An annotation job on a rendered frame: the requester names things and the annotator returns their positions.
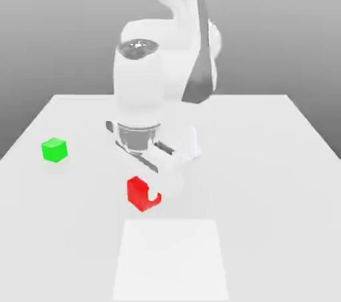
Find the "small red cube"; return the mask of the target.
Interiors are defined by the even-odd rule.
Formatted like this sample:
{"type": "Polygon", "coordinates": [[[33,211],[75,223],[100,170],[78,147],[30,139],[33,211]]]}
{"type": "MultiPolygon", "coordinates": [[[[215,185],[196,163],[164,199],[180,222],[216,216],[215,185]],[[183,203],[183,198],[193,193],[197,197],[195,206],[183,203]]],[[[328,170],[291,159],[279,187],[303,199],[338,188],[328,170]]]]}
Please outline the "small red cube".
{"type": "Polygon", "coordinates": [[[145,212],[161,203],[162,196],[157,193],[154,200],[149,199],[149,186],[140,179],[134,176],[127,180],[127,199],[140,212],[145,212]]]}

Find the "small green cube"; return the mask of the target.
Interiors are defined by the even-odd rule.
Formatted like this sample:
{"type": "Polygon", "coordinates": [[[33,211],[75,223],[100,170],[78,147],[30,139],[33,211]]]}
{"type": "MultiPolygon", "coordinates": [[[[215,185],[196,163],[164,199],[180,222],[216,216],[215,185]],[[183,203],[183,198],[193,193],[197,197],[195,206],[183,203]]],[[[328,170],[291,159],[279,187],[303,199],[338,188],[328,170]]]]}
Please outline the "small green cube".
{"type": "Polygon", "coordinates": [[[51,138],[41,144],[43,158],[57,163],[68,156],[67,143],[60,138],[51,138]]]}

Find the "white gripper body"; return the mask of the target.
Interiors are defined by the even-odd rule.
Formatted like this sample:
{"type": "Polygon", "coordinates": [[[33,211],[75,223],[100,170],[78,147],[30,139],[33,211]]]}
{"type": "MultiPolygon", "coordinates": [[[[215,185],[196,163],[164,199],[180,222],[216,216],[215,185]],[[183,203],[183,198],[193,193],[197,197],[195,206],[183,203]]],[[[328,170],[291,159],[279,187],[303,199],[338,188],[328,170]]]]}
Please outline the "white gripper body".
{"type": "Polygon", "coordinates": [[[115,152],[117,168],[126,179],[138,176],[150,184],[184,183],[179,152],[161,141],[152,143],[144,152],[129,152],[116,140],[115,152]]]}

